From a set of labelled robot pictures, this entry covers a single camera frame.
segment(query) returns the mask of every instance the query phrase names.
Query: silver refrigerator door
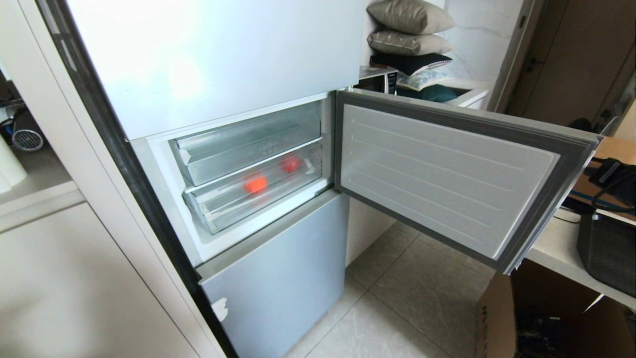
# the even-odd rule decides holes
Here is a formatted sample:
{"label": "silver refrigerator door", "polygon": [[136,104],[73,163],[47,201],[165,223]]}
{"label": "silver refrigerator door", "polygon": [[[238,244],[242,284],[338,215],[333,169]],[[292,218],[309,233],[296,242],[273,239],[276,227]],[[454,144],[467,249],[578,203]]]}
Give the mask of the silver refrigerator door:
{"label": "silver refrigerator door", "polygon": [[362,0],[67,0],[128,140],[358,81]]}
{"label": "silver refrigerator door", "polygon": [[239,357],[282,357],[340,297],[348,221],[328,190],[197,268]]}
{"label": "silver refrigerator door", "polygon": [[600,136],[365,90],[336,97],[336,189],[504,273]]}

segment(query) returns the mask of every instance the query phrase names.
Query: tile floor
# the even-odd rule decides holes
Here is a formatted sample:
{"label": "tile floor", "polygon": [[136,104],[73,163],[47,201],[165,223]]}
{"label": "tile floor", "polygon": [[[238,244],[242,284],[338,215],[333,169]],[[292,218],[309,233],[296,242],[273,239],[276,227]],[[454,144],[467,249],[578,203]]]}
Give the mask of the tile floor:
{"label": "tile floor", "polygon": [[347,268],[345,291],[286,358],[473,358],[494,270],[395,223]]}

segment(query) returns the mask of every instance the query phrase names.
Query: bottom freezer door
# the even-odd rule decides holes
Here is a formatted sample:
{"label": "bottom freezer door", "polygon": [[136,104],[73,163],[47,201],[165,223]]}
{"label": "bottom freezer door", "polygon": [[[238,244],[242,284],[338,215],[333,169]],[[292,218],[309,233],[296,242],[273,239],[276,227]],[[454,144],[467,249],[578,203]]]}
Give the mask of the bottom freezer door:
{"label": "bottom freezer door", "polygon": [[336,97],[336,189],[509,273],[596,149],[574,129],[364,90]]}
{"label": "bottom freezer door", "polygon": [[197,268],[239,357],[282,357],[340,297],[348,221],[329,190]]}

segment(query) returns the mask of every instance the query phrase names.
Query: open freezer door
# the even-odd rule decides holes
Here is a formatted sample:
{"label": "open freezer door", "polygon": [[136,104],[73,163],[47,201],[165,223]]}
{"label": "open freezer door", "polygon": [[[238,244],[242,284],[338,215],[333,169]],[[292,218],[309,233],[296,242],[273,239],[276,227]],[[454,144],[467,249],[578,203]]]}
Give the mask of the open freezer door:
{"label": "open freezer door", "polygon": [[510,273],[596,134],[365,90],[336,97],[336,189]]}

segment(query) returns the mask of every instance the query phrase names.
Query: red tomato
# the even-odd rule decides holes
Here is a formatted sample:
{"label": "red tomato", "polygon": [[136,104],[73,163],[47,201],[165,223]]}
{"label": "red tomato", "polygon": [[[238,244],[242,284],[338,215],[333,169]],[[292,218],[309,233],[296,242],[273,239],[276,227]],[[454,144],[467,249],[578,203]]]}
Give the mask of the red tomato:
{"label": "red tomato", "polygon": [[300,167],[301,160],[295,156],[290,155],[280,161],[280,167],[287,173],[294,173]]}
{"label": "red tomato", "polygon": [[247,178],[243,187],[248,193],[258,194],[267,189],[267,177],[262,174],[255,174]]}

